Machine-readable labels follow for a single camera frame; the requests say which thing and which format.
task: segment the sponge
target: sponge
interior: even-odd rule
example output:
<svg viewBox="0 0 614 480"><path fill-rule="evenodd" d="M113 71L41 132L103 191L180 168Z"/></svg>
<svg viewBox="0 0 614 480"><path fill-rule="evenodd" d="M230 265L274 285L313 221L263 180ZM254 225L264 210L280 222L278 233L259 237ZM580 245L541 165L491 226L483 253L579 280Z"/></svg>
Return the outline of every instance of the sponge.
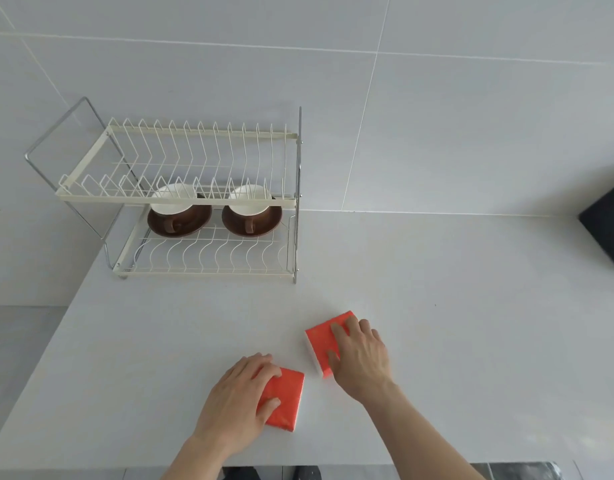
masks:
<svg viewBox="0 0 614 480"><path fill-rule="evenodd" d="M293 431L296 428L296 419L298 419L298 409L300 408L305 374L282 367L280 370L282 371L282 376L272 377L264 387L258 408L269 399L277 397L280 399L280 406L271 413L265 424Z"/></svg>
<svg viewBox="0 0 614 480"><path fill-rule="evenodd" d="M307 345L311 352L311 358L321 377L327 377L332 374L331 368L329 367L327 350L333 350L335 353L339 354L338 343L336 342L334 333L331 331L331 324L334 322L338 323L345 328L347 333L349 333L344 323L345 320L353 316L353 312L346 312L332 318L331 320L327 320L320 325L316 325L309 330L305 330L305 336L307 337Z"/></svg>

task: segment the black box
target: black box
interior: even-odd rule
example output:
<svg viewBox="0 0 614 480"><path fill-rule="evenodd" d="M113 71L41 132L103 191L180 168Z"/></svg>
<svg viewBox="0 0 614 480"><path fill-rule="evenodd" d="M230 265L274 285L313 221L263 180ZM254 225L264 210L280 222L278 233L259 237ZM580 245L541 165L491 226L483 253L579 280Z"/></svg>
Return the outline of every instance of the black box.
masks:
<svg viewBox="0 0 614 480"><path fill-rule="evenodd" d="M614 261L614 188L581 212L578 220Z"/></svg>

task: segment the dish rack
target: dish rack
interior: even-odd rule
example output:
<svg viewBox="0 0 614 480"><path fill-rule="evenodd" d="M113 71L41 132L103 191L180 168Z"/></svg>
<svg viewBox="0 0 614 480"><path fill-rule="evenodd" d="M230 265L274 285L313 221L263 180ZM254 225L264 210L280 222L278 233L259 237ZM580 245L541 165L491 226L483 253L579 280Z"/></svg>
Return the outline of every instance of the dish rack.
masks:
<svg viewBox="0 0 614 480"><path fill-rule="evenodd" d="M79 111L87 109L93 121L87 124ZM49 128L24 155L25 160L103 241L107 264L125 278L134 275L252 275L285 276L296 282L298 273L298 213L300 208L300 160L302 146L302 108L298 110L298 132L285 125L280 130L231 123L202 122L166 124L159 120L137 122L111 118L105 124L93 104L82 97ZM87 135L92 143L83 156L75 155L76 164L64 172L65 155L73 158L65 141L75 139L76 131ZM49 147L50 140L62 145L43 158L49 166L62 168L55 177L41 170L36 155ZM287 145L295 142L296 150ZM213 206L207 225L184 237L161 237L147 225L151 203L198 204L188 194L174 198L157 198L154 192L164 185L184 183L203 199L202 205ZM241 185L264 187L273 204L282 207L280 225L260 237L240 237L222 224L221 209L229 205L229 194ZM248 204L268 205L265 199L249 198ZM85 217L79 205L111 204L118 207L105 222L103 230ZM139 206L140 217L113 259L108 237L122 209Z"/></svg>

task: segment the upper rack shelf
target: upper rack shelf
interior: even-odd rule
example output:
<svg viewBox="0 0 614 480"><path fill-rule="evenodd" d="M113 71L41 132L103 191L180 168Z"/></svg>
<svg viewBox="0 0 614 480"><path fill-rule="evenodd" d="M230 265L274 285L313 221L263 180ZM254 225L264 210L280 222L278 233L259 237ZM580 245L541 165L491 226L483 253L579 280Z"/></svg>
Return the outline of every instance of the upper rack shelf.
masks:
<svg viewBox="0 0 614 480"><path fill-rule="evenodd" d="M234 129L231 123L207 129L202 122L177 127L174 121L119 124L112 118L75 168L62 175L56 195L71 202L197 203L196 195L153 196L165 185L185 183L202 194L203 204L226 205L237 187L256 184L283 209L295 209L299 177L296 152L287 154L291 140L298 134L286 125L281 131L258 125L247 130L244 124Z"/></svg>

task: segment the countertop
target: countertop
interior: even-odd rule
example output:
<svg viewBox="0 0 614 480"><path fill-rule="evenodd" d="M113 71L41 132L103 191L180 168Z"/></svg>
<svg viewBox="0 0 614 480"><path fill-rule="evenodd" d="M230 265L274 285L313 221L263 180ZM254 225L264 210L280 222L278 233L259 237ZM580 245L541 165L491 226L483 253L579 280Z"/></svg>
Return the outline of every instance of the countertop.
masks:
<svg viewBox="0 0 614 480"><path fill-rule="evenodd" d="M298 424L229 464L391 463L303 344L350 309L468 460L614 458L614 267L575 219L307 211L299 246L296 285L121 280L100 254L0 433L0 468L168 465L256 351L306 373Z"/></svg>

